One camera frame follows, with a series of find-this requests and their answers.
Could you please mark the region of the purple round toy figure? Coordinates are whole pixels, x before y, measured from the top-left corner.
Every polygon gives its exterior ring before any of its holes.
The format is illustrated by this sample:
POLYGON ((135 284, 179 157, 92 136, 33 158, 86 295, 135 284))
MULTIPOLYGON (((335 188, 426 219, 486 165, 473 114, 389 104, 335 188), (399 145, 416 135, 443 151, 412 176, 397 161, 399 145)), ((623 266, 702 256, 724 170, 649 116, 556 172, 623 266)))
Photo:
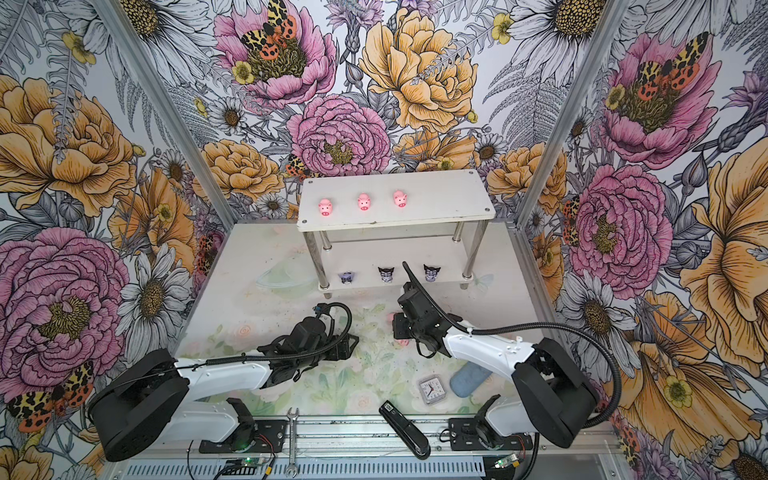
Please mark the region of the purple round toy figure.
POLYGON ((354 281, 355 273, 352 271, 346 271, 339 274, 339 278, 342 284, 351 284, 354 281))

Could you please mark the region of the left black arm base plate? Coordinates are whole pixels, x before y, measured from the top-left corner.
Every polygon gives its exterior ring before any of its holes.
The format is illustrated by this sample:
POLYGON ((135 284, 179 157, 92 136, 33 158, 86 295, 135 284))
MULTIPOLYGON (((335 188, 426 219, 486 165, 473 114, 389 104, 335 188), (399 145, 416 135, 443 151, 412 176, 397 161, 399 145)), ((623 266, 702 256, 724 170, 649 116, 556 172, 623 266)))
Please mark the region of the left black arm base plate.
POLYGON ((256 454, 281 453, 288 438, 286 420, 260 419, 239 425, 222 442, 203 440, 198 452, 201 454, 256 454))

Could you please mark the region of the black white kuromi toy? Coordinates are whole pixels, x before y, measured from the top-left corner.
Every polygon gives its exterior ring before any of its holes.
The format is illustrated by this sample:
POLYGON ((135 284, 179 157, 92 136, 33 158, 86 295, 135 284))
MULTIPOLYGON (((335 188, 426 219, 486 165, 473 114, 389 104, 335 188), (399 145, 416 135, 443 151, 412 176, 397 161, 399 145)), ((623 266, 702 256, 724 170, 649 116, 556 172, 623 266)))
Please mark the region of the black white kuromi toy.
POLYGON ((384 283, 392 283, 394 279, 394 267, 379 267, 378 272, 380 279, 384 283))

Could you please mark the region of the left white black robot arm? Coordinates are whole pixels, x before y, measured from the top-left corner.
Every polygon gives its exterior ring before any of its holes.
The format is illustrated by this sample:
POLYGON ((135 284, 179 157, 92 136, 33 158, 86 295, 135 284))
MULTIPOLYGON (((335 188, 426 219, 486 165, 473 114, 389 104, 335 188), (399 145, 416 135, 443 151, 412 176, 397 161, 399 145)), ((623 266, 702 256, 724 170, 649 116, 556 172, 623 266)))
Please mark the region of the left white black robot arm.
POLYGON ((232 397, 300 379, 321 362, 351 358, 359 338, 332 321, 306 317, 287 335, 256 349, 211 359, 174 358, 157 349, 87 405, 105 457, 124 461, 155 444, 198 442, 214 453, 247 451, 259 442, 254 415, 232 397))

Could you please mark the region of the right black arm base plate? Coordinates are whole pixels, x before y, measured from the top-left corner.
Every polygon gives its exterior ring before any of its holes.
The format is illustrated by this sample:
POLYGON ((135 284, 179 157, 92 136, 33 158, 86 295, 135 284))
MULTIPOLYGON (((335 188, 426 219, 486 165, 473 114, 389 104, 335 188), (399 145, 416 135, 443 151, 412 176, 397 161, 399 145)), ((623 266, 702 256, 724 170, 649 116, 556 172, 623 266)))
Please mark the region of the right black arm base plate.
POLYGON ((501 437, 491 429, 480 434, 475 418, 452 417, 448 419, 448 443, 452 451, 517 451, 529 452, 533 448, 530 434, 513 434, 501 437))

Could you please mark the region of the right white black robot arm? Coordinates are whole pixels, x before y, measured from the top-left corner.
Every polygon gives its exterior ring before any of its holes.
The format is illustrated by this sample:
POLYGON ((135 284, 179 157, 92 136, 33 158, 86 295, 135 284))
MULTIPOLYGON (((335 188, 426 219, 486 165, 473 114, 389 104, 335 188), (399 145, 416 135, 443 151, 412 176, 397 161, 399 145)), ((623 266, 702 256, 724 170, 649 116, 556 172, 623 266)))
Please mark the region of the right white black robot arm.
POLYGON ((544 338, 530 343, 490 335, 444 312, 414 282, 398 298, 401 311, 393 317, 393 336, 424 347, 426 358, 436 354, 466 360, 514 385, 514 398, 496 395, 475 416, 479 441, 498 449, 517 434, 538 434, 568 448, 577 434, 611 415, 598 411, 600 395, 558 342, 544 338))

